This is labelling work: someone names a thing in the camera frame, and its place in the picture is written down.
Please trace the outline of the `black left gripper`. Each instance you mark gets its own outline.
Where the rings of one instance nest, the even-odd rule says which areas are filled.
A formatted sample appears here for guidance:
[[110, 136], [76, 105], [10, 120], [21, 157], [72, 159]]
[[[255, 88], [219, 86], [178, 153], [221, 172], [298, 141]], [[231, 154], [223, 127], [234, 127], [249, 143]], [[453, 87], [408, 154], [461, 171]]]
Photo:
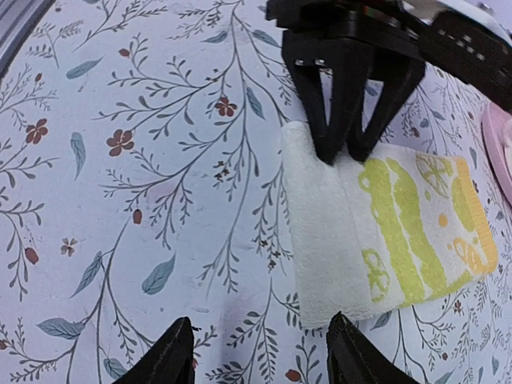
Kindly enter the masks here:
[[[425, 62], [490, 100], [511, 98], [511, 34], [467, 1], [268, 1], [266, 19], [286, 30], [282, 58], [316, 155], [328, 165], [345, 142], [354, 160], [369, 157], [423, 79]], [[374, 59], [372, 46], [392, 52]], [[382, 92], [363, 127], [368, 78]]]

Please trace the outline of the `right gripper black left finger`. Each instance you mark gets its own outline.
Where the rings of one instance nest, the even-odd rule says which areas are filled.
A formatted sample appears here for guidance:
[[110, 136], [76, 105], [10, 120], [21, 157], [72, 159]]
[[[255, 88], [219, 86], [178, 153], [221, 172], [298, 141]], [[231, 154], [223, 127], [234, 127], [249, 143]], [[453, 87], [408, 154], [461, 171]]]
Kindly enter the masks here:
[[193, 384], [193, 350], [191, 321], [178, 318], [115, 384]]

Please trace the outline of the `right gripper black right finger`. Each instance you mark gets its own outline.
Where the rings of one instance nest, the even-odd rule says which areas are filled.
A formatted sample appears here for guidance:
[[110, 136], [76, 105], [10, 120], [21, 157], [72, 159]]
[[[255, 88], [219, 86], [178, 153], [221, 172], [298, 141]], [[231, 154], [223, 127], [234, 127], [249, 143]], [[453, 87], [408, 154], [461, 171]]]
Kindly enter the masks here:
[[326, 344], [329, 383], [417, 383], [393, 365], [341, 312], [330, 320]]

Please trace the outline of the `yellow patterned towel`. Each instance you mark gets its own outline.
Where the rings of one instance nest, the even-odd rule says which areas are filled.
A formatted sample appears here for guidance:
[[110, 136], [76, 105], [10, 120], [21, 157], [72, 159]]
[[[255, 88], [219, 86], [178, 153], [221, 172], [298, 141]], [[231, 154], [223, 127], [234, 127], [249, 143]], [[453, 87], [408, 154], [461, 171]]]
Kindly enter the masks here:
[[498, 251], [459, 156], [378, 144], [365, 162], [316, 156], [310, 129], [282, 129], [300, 318], [363, 320], [440, 298], [492, 273]]

